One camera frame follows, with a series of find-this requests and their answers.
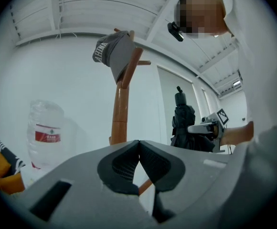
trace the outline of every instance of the man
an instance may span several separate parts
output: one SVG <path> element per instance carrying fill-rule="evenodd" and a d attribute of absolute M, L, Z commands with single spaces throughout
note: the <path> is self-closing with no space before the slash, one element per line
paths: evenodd
<path fill-rule="evenodd" d="M 250 141 L 277 125 L 277 21 L 266 2 L 179 0 L 175 22 L 191 38 L 230 33 L 238 50 L 248 124 L 225 129 L 221 145 Z"/>

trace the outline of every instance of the black and white striped cushion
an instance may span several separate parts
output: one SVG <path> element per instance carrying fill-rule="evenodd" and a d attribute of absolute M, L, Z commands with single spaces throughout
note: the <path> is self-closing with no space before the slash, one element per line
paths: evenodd
<path fill-rule="evenodd" d="M 5 157 L 11 168 L 5 177 L 15 175 L 20 172 L 20 168 L 25 166 L 24 162 L 16 157 L 3 143 L 0 141 L 0 153 Z"/>

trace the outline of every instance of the white ceiling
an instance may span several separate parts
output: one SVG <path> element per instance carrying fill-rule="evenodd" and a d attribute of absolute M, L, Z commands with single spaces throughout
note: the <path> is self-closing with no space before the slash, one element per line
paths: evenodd
<path fill-rule="evenodd" d="M 217 94 L 235 91 L 237 52 L 231 35 L 178 42 L 168 33 L 178 0 L 13 0 L 10 13 L 17 45 L 64 33 L 110 34 L 134 30 L 135 41 L 178 61 Z"/>

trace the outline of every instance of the transparent plastic bottle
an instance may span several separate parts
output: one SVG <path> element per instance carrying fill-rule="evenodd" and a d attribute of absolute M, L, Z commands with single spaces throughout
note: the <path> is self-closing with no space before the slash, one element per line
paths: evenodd
<path fill-rule="evenodd" d="M 32 166 L 52 169 L 64 159 L 61 144 L 63 109 L 49 101 L 36 100 L 30 104 L 27 146 Z"/>

